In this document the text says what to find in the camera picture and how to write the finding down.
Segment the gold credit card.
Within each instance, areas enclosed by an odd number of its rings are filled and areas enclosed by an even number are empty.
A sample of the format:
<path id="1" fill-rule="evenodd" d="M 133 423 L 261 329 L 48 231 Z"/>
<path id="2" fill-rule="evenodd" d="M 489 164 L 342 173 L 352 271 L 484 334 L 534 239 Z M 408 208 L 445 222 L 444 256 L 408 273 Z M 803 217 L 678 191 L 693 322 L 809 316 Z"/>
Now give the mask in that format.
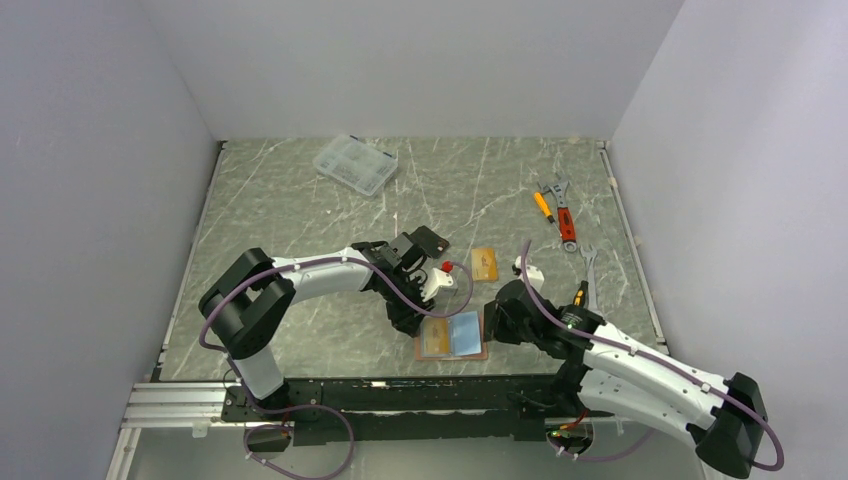
<path id="1" fill-rule="evenodd" d="M 425 318 L 420 330 L 422 358 L 448 357 L 451 351 L 450 323 L 445 318 Z"/>

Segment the brown leather card holder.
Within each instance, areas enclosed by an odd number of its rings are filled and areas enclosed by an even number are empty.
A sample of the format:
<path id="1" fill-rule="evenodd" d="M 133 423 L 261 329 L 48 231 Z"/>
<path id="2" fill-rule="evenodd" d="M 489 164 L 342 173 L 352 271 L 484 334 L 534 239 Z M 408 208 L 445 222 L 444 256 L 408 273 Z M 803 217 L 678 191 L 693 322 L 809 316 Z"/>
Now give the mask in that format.
<path id="1" fill-rule="evenodd" d="M 415 339 L 418 361 L 483 361 L 488 356 L 483 321 L 475 311 L 449 318 L 426 317 Z"/>

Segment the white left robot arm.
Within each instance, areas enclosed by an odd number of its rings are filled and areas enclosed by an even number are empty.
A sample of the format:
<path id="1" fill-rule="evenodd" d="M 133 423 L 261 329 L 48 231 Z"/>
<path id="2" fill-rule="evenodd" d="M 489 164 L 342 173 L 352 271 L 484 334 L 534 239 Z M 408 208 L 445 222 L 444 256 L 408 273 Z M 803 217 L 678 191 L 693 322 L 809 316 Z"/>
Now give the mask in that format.
<path id="1" fill-rule="evenodd" d="M 201 296 L 198 310 L 245 380 L 248 407 L 272 420 L 288 402 L 284 375 L 269 347 L 286 311 L 329 294 L 374 291 L 385 301 L 391 325 L 414 336 L 438 290 L 421 270 L 429 258 L 408 233 L 302 258 L 273 258 L 251 248 Z"/>

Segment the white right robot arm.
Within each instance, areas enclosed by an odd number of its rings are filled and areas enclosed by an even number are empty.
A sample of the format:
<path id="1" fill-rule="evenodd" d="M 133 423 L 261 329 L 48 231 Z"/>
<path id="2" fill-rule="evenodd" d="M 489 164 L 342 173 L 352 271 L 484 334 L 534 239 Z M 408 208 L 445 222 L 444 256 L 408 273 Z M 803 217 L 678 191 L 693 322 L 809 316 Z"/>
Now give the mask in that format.
<path id="1" fill-rule="evenodd" d="M 550 386 L 557 411 L 624 417 L 694 449 L 712 469 L 746 479 L 766 434 L 758 383 L 689 366 L 633 339 L 583 305 L 555 306 L 521 280 L 502 287 L 483 310 L 484 337 L 529 343 L 561 367 Z"/>

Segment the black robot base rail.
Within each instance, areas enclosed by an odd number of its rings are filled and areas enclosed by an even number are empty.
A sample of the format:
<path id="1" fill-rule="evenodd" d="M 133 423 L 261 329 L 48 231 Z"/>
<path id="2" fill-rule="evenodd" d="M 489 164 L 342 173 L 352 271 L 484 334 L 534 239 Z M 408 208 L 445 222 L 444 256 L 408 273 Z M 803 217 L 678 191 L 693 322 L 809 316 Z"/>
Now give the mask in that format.
<path id="1" fill-rule="evenodd" d="M 296 446 L 327 442 L 507 437 L 541 441 L 547 429 L 587 414 L 552 374 L 291 378 L 281 393 L 248 404 L 225 390 L 226 424 L 284 422 Z"/>

